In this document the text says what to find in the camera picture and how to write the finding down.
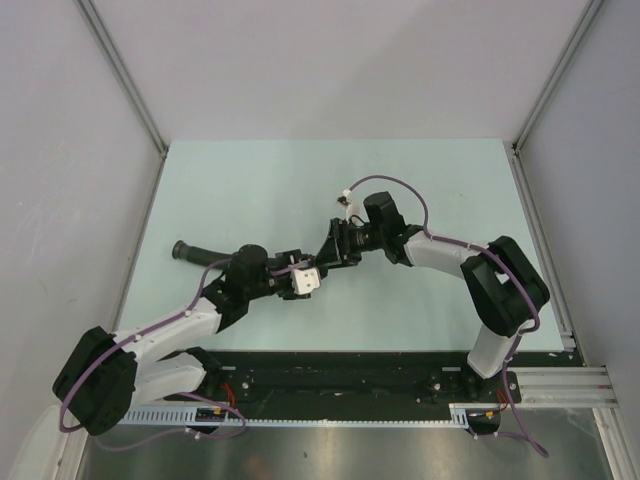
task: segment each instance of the black tube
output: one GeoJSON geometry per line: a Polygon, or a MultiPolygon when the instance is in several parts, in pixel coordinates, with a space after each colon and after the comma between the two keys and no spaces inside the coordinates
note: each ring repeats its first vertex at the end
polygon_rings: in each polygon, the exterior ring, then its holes
{"type": "Polygon", "coordinates": [[[205,250],[204,248],[192,247],[184,243],[182,240],[178,240],[173,246],[171,256],[176,260],[184,260],[202,267],[207,267],[213,262],[229,260],[231,258],[231,255],[228,253],[212,252],[210,250],[205,250]]]}

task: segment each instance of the white wall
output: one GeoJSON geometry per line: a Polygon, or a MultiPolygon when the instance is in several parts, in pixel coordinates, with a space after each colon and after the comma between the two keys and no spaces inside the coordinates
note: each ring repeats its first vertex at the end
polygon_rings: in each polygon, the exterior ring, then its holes
{"type": "Polygon", "coordinates": [[[608,2],[524,149],[575,327],[640,445],[640,2],[608,2]]]}
{"type": "Polygon", "coordinates": [[[171,140],[514,140],[587,0],[96,0],[171,140]]]}
{"type": "Polygon", "coordinates": [[[0,478],[108,326],[159,163],[71,0],[0,6],[0,478]]]}

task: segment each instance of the white table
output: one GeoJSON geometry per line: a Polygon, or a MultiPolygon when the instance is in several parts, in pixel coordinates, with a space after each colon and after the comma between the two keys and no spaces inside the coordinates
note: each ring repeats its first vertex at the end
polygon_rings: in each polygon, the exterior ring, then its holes
{"type": "MultiPolygon", "coordinates": [[[[418,189],[436,232],[473,241],[509,235],[538,266],[500,140],[174,142],[120,328],[162,317],[193,296],[202,268],[171,258],[177,240],[229,253],[256,243],[270,255],[295,248],[315,254],[329,219],[344,215],[335,199],[373,173],[418,189]]],[[[367,182],[355,198],[383,190],[407,223],[422,224],[419,203],[398,185],[367,182]]],[[[541,318],[541,329],[524,339],[521,350],[562,350],[550,305],[541,318]]],[[[463,281],[391,265],[373,252],[356,268],[329,272],[311,299],[254,301],[246,317],[198,344],[225,350],[469,350],[480,325],[463,281]]]]}

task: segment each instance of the metal frame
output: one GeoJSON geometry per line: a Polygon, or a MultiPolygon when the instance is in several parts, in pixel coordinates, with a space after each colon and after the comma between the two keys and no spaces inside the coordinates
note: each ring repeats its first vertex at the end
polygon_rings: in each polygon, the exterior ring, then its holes
{"type": "MultiPolygon", "coordinates": [[[[154,144],[160,157],[164,159],[168,149],[167,142],[163,140],[157,124],[153,120],[138,88],[135,86],[131,74],[126,68],[121,55],[109,35],[97,8],[92,0],[74,1],[78,5],[80,13],[86,20],[88,28],[104,54],[107,63],[115,74],[118,83],[121,85],[125,96],[142,122],[147,135],[154,144]]],[[[535,202],[522,168],[520,151],[529,138],[531,130],[540,119],[546,105],[553,97],[560,80],[565,75],[576,55],[576,52],[583,44],[588,31],[595,22],[598,14],[601,12],[604,3],[605,0],[591,0],[584,9],[581,18],[571,34],[562,54],[556,62],[551,75],[545,82],[540,96],[527,116],[527,119],[513,144],[513,149],[508,152],[514,180],[516,182],[520,198],[522,199],[525,216],[529,223],[538,256],[541,260],[543,274],[549,282],[550,289],[553,293],[553,308],[561,326],[561,334],[563,335],[563,342],[567,351],[571,351],[576,347],[576,342],[573,339],[571,316],[562,293],[562,287],[554,266],[549,244],[544,235],[535,202]]],[[[161,173],[162,165],[159,166],[158,176],[147,206],[147,215],[141,225],[140,236],[134,258],[137,258],[137,254],[140,249],[142,234],[144,233],[144,228],[151,211],[151,205],[155,197],[161,173]]],[[[118,306],[116,319],[119,317],[122,310],[122,304],[126,297],[126,292],[128,290],[134,267],[135,260],[132,262],[131,269],[125,282],[122,301],[118,306]]],[[[523,402],[521,404],[521,408],[593,408],[594,416],[600,430],[602,442],[606,450],[614,478],[639,478],[640,468],[638,467],[637,460],[633,453],[629,449],[627,434],[621,420],[620,410],[617,405],[615,394],[611,388],[611,382],[606,373],[606,369],[586,367],[551,367],[515,368],[513,370],[517,372],[522,387],[521,392],[523,402]]],[[[455,426],[459,426],[458,424],[461,422],[462,417],[460,417],[460,412],[463,407],[465,407],[465,405],[451,405],[451,422],[452,424],[456,424],[455,426]]],[[[147,408],[151,408],[153,410],[158,408],[167,408],[167,406],[157,405],[147,408]]],[[[275,422],[274,425],[291,426],[293,425],[293,422],[275,422]]],[[[357,423],[356,425],[364,426],[364,424],[360,423],[357,423]]],[[[59,462],[58,472],[55,477],[57,480],[70,480],[76,478],[86,440],[87,435],[84,432],[75,433],[68,437],[64,452],[59,462]]]]}

